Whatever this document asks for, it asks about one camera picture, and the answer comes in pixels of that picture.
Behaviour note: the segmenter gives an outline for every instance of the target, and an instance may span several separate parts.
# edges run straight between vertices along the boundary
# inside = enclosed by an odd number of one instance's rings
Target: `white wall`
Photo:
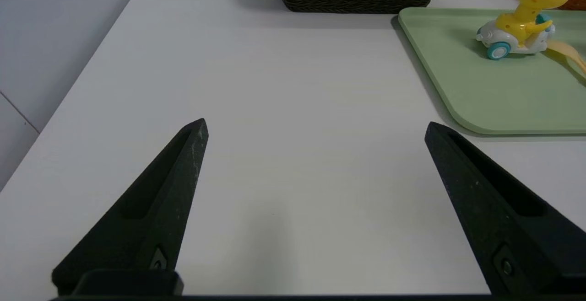
[[[38,133],[0,95],[0,190],[8,182]]]
[[[0,190],[129,0],[0,0]]]

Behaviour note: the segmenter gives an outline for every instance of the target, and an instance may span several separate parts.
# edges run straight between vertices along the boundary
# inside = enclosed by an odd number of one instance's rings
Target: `toy car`
[[[536,24],[542,24],[551,20],[545,14],[539,14],[536,18]],[[555,34],[555,26],[551,24],[549,28],[539,34],[533,34],[525,41],[525,46],[519,47],[519,40],[513,35],[500,30],[496,27],[496,20],[486,23],[478,29],[477,40],[481,41],[487,48],[489,59],[499,60],[509,53],[535,54],[548,49],[548,39]]]

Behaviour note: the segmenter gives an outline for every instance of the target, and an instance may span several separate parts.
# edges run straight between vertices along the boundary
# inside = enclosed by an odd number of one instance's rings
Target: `green tray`
[[[408,8],[399,13],[454,119],[480,134],[586,134],[586,76],[551,51],[486,58],[476,31],[503,11]],[[555,40],[586,57],[586,12],[548,11]]]

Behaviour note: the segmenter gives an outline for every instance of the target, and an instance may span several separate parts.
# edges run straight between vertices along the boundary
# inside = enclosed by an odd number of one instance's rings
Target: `spoon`
[[[563,54],[574,61],[578,67],[586,74],[586,62],[580,56],[580,53],[569,44],[561,41],[548,40],[548,49],[556,51],[557,53]]]

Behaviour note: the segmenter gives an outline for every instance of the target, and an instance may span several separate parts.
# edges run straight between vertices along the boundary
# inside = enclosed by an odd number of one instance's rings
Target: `white table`
[[[0,299],[53,297],[51,270],[200,117],[185,293],[488,293],[423,142],[431,120],[457,126],[397,25],[280,0],[131,0],[0,193]],[[459,130],[586,227],[585,137]]]

